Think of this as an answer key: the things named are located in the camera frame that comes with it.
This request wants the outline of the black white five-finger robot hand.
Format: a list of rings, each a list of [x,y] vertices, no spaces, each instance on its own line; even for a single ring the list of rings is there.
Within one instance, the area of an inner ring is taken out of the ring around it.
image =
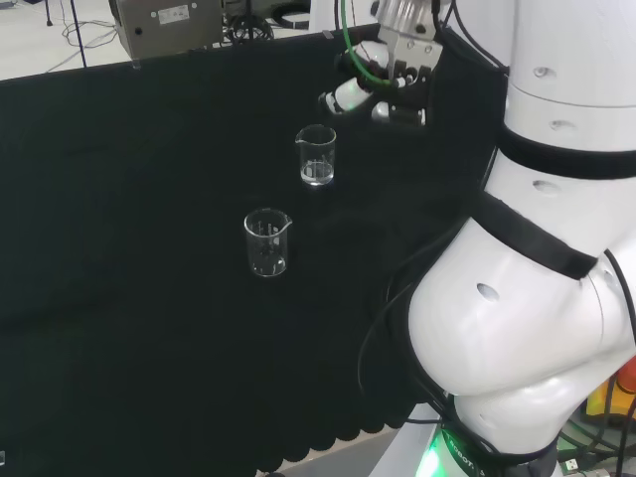
[[[350,78],[319,96],[334,116],[367,113],[377,123],[423,127],[433,117],[431,97],[443,47],[418,36],[380,28],[336,57]]]

